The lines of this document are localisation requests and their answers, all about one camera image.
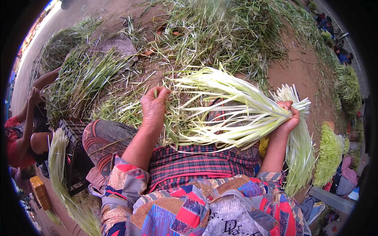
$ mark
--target patterned pants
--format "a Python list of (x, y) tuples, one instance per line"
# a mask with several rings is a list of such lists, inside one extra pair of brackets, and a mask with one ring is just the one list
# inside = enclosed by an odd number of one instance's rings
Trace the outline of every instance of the patterned pants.
[[(119, 156), (126, 150), (137, 130), (120, 123), (96, 120), (83, 134), (83, 146), (88, 156), (106, 178), (110, 174), (113, 153)], [(212, 152), (215, 145), (180, 146), (180, 151)], [(148, 172), (150, 181), (147, 193), (187, 185), (192, 179), (217, 179), (245, 174), (254, 177), (259, 159), (259, 143), (247, 150), (231, 148), (208, 154), (176, 152), (169, 146), (154, 150)]]

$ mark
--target patterned jacket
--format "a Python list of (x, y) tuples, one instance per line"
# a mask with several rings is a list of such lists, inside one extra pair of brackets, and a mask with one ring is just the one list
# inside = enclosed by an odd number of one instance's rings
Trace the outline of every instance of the patterned jacket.
[(102, 235), (311, 235), (284, 173), (196, 179), (142, 195), (148, 172), (115, 157), (102, 197)]

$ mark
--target pink cloth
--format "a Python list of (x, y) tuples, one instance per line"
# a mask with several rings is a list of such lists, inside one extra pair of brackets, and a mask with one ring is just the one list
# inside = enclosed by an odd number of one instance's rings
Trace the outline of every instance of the pink cloth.
[(344, 157), (341, 165), (341, 175), (343, 175), (352, 184), (357, 185), (357, 173), (349, 168), (351, 161), (352, 158), (350, 156)]
[(101, 172), (97, 167), (93, 167), (87, 174), (86, 179), (93, 184), (93, 186), (100, 191), (101, 194), (105, 190), (105, 178), (102, 176)]

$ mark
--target yellow object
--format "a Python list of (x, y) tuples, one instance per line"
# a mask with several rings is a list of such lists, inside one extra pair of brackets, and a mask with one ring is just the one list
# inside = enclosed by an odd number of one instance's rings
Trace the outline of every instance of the yellow object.
[(30, 184), (33, 188), (34, 195), (37, 198), (38, 203), (46, 211), (51, 208), (51, 202), (47, 195), (45, 184), (42, 182), (40, 177), (34, 176), (29, 179)]
[(263, 137), (260, 139), (259, 154), (260, 157), (265, 157), (266, 148), (268, 147), (269, 138)]

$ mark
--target hand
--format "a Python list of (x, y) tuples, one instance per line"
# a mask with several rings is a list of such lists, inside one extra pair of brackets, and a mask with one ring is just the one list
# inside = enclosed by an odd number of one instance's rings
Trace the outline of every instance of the hand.
[(39, 96), (39, 90), (36, 87), (33, 87), (29, 94), (28, 104), (34, 106), (35, 104), (41, 101), (41, 97)]
[(164, 114), (166, 112), (165, 101), (170, 94), (170, 90), (164, 87), (154, 87), (142, 98), (143, 121), (141, 129), (146, 129), (155, 133), (160, 133), (164, 124)]
[(290, 120), (286, 121), (277, 128), (277, 130), (289, 134), (299, 124), (299, 111), (291, 106), (293, 101), (279, 101), (277, 104), (287, 111), (290, 109), (291, 113), (293, 114), (293, 117), (290, 118)]

